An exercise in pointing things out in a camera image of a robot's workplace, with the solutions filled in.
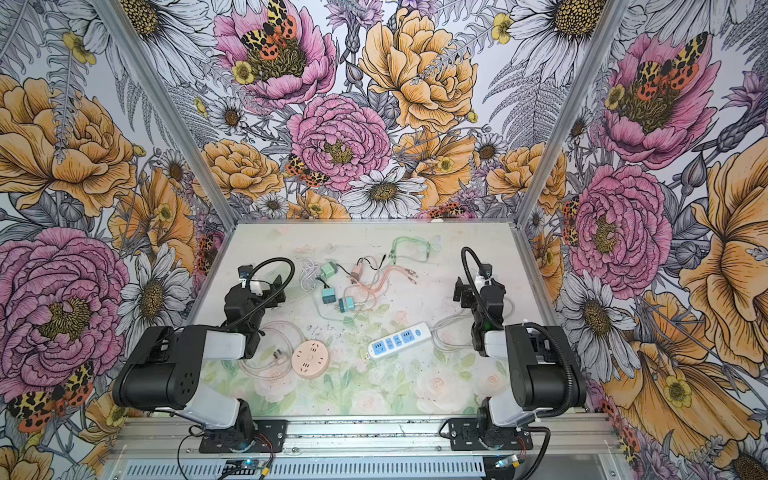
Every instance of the power strip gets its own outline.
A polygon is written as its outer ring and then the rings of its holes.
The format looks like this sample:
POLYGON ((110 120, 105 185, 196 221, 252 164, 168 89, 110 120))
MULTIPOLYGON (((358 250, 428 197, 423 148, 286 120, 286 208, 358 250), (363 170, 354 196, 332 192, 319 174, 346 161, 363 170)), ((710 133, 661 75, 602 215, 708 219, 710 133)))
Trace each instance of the power strip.
POLYGON ((421 322, 418 325, 410 326, 382 339, 374 340, 368 345, 368 357, 379 359, 393 353, 400 353, 410 346, 417 345, 431 338, 432 334, 429 332, 429 326, 421 322))

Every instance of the pink round socket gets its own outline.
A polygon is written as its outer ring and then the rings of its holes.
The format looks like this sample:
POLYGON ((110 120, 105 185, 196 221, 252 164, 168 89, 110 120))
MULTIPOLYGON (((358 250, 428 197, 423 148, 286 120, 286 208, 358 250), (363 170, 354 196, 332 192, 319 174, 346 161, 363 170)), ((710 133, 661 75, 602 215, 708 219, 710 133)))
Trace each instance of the pink round socket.
POLYGON ((307 340, 293 352, 293 371, 303 379, 314 379, 328 368, 328 349, 317 340, 307 340))

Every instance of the table surface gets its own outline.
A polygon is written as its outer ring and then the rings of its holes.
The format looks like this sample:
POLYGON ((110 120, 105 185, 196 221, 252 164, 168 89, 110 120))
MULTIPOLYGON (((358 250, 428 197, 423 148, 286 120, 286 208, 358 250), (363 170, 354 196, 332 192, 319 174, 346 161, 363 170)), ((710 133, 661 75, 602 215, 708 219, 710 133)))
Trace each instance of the table surface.
MULTIPOLYGON (((515 239, 506 223, 386 222, 367 223, 243 223, 238 225, 212 283, 195 316, 195 323, 219 325, 223 320, 224 296, 238 282, 237 267, 256 264, 272 257, 288 257, 296 264, 296 275, 286 289, 287 302, 268 309, 262 326, 290 322, 304 339, 316 339, 328 346, 329 366, 316 379, 300 378, 286 363, 269 366, 249 375, 236 362, 206 362, 201 374, 219 391, 248 401, 254 415, 417 415, 473 413, 486 397, 509 388, 506 362, 480 357, 471 348, 441 352, 423 342, 383 359, 366 359, 370 342, 391 333, 426 322, 432 326, 460 310, 452 301, 457 276, 464 279, 459 252, 471 247, 484 263, 493 266, 494 277, 503 283, 507 297, 515 304, 506 323, 538 320, 538 307, 522 265, 515 239), (335 260, 348 270, 358 258, 379 259, 389 253, 392 241, 401 236, 421 237, 438 246, 428 263, 401 259, 398 265, 417 272, 417 284, 392 273, 389 288, 369 312, 353 317, 340 313, 335 305, 323 305, 320 288, 306 294, 300 288, 300 260, 317 263, 335 260), (320 318, 316 308, 323 316, 320 318)), ((412 244, 401 244, 398 254, 417 257, 423 252, 412 244)), ((283 278, 287 266, 255 278, 283 278)), ((328 280, 336 295, 349 285, 343 272, 328 280)), ((374 272, 365 268, 362 281, 371 281, 374 272)), ((509 305, 505 304, 505 316, 509 305)), ((469 343, 471 318, 440 329, 448 343, 469 343)), ((302 338, 285 324, 273 326, 286 337, 267 330, 252 367, 268 366, 275 349, 287 350, 286 340, 296 348, 302 338)))

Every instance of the orange peony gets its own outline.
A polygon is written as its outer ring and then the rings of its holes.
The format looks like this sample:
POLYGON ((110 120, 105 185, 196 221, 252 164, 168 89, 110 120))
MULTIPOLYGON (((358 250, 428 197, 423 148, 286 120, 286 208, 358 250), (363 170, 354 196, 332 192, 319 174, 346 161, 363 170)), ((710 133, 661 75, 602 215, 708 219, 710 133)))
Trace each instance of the orange peony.
POLYGON ((397 122, 401 127, 445 133, 472 109, 478 67, 469 62, 468 55, 460 64, 449 65, 437 74, 425 73, 452 43, 453 34, 435 30, 432 20, 418 10, 408 13, 406 8, 397 12, 394 34, 381 22, 368 31, 360 67, 377 83, 371 90, 395 95, 400 103, 397 122))
POLYGON ((692 204, 714 235, 694 270, 680 271, 690 305, 707 318, 707 338, 724 362, 752 376, 768 361, 768 139, 709 173, 709 207, 692 204))
POLYGON ((176 260, 191 272, 197 246, 191 215, 190 206, 176 194, 168 177, 155 168, 151 179, 143 175, 141 194, 128 192, 120 197, 108 222, 112 246, 131 253, 143 250, 153 260, 167 243, 176 248, 176 260))
POLYGON ((544 232, 533 239, 533 256, 547 287, 549 300, 553 303, 560 296, 560 289, 563 287, 564 261, 560 252, 561 245, 560 237, 552 234, 545 237, 544 232))
MULTIPOLYGON (((541 142, 530 149, 520 147, 516 151, 509 151, 506 155, 502 155, 499 159, 502 168, 492 170, 487 176, 488 192, 491 195, 514 195, 517 192, 525 192, 531 184, 543 153, 544 142, 541 142)), ((553 215, 558 211, 560 200, 565 196, 566 162, 565 152, 561 151, 538 199, 547 215, 553 215)))
POLYGON ((464 137, 456 140, 453 136, 442 139, 431 131, 417 131, 405 134, 392 151, 405 154, 409 160, 419 162, 411 173, 413 177, 424 177, 427 189, 423 195, 422 209, 441 205, 461 190, 459 182, 466 185, 472 179, 472 164, 480 165, 475 151, 475 138, 464 137))
MULTIPOLYGON (((620 371, 621 379, 605 383, 605 392, 630 424, 659 442, 672 431, 676 455, 690 457, 711 436, 721 435, 725 449, 714 464, 728 465, 739 455, 736 441, 757 438, 760 422, 750 420, 752 411, 724 390, 732 387, 720 365, 705 361, 712 342, 704 324, 696 323, 675 295, 648 291, 637 301, 641 319, 636 336, 641 339, 630 345, 641 367, 633 379, 620 371)), ((747 389, 736 382, 742 392, 747 389)))
POLYGON ((96 217, 136 187, 134 148, 96 97, 78 92, 74 130, 57 158, 51 99, 60 93, 40 78, 22 87, 0 75, 0 191, 26 194, 18 209, 36 204, 48 188, 67 192, 96 217))
POLYGON ((346 208, 335 198, 308 190, 306 196, 296 199, 299 208, 289 205, 288 218, 302 218, 302 213, 321 220, 349 219, 346 208))
MULTIPOLYGON (((226 139, 209 143, 203 147, 203 158, 227 198, 236 192, 257 200, 285 187, 280 165, 249 144, 226 139)), ((207 198, 197 178, 192 187, 198 197, 207 198)))

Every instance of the ventilated metal panel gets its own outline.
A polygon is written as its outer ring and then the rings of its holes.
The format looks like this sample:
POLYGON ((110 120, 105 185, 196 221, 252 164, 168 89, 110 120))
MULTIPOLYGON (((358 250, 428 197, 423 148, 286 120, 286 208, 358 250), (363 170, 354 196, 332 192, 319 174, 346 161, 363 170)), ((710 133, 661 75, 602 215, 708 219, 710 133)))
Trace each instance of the ventilated metal panel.
MULTIPOLYGON (((182 460, 189 480, 215 480, 222 459, 182 460)), ((295 478, 471 478, 485 476, 481 457, 413 458, 279 458, 270 470, 272 480, 295 478)), ((258 478, 257 470, 227 478, 258 478)), ((175 460, 130 460, 123 480, 184 480, 175 460)))

